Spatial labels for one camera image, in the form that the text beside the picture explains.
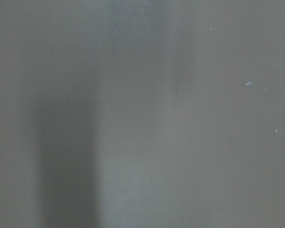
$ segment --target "gray wall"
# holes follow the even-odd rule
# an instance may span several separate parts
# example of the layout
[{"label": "gray wall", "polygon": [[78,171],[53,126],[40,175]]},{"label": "gray wall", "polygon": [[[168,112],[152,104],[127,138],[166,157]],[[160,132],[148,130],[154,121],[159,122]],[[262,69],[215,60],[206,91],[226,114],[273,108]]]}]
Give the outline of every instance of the gray wall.
[{"label": "gray wall", "polygon": [[285,227],[285,1],[0,1],[0,227]]}]

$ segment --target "gray surface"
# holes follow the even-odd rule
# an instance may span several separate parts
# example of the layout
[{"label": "gray surface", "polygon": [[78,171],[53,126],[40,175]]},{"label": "gray surface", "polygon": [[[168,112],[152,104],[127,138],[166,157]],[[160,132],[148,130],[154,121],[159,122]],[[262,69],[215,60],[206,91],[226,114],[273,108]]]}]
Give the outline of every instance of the gray surface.
[{"label": "gray surface", "polygon": [[285,1],[0,1],[9,227],[285,228]]}]

